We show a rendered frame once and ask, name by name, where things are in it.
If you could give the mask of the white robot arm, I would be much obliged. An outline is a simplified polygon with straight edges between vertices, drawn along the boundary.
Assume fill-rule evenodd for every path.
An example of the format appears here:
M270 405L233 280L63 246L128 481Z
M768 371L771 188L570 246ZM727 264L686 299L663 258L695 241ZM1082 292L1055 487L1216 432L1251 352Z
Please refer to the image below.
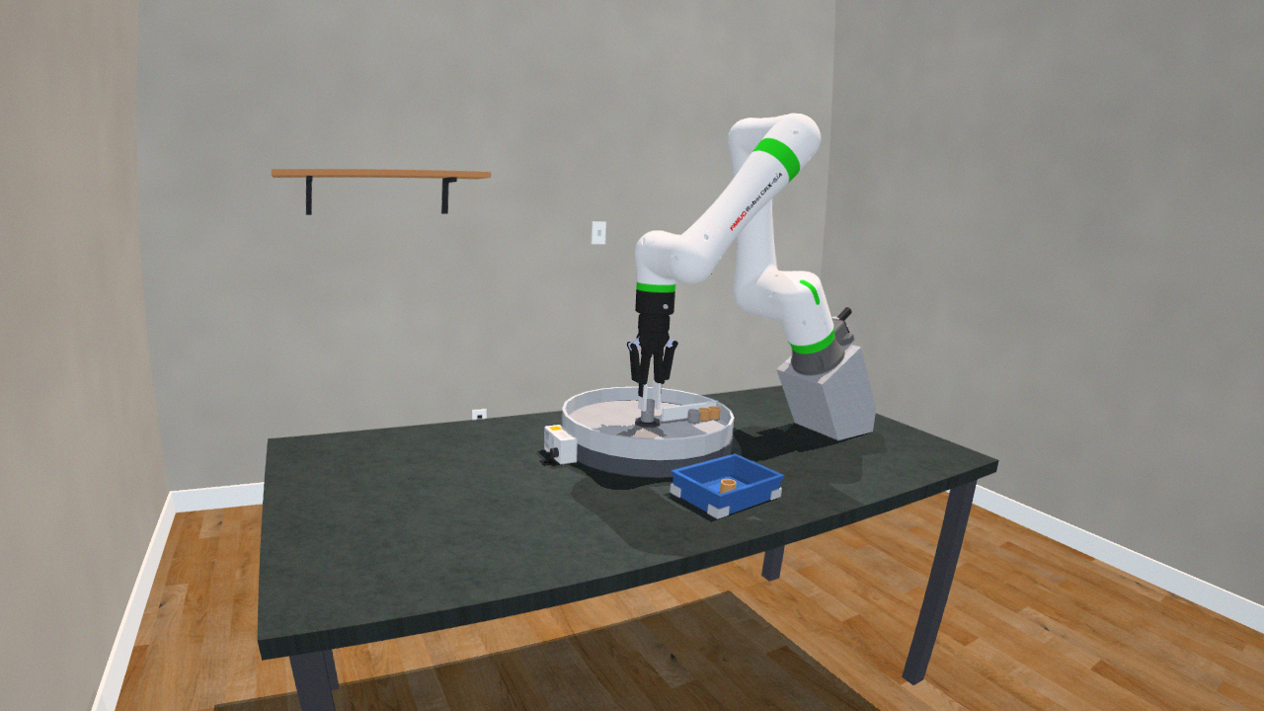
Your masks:
M818 376L838 367L843 345L854 342L843 321L852 311L841 311L841 320L830 318L817 275L781 272L775 257L772 199L817 156L819 144L817 121L801 114L733 124L728 148L734 178L720 197L683 235L648 232L636 244L635 311L672 315L675 281L708 280L737 238L733 299L739 309L782 324L798 373Z

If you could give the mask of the blue plastic crate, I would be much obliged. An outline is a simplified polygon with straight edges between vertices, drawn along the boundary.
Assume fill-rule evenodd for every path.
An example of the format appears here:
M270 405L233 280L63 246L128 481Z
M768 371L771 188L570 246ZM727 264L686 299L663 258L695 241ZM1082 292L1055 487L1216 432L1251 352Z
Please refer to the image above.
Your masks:
M712 516L724 517L781 497L784 474L732 454L672 471L670 492ZM775 476L775 477L774 477ZM771 477L771 478L770 478ZM766 479L767 478L767 479ZM720 493L720 479L734 479L736 490Z

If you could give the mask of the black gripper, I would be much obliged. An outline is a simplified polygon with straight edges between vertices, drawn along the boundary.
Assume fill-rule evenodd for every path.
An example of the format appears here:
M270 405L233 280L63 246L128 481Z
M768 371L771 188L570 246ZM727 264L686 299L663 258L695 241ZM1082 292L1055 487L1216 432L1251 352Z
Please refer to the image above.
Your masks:
M672 369L672 356L678 342L669 337L670 316L648 318L638 315L638 337L636 342L628 342L629 364L632 381L638 383L638 409L646 411L648 392L648 367L653 356L653 381L652 399L655 409L661 407L661 385L670 380ZM642 348L641 361L638 361L638 344ZM664 347L667 345L664 356Z

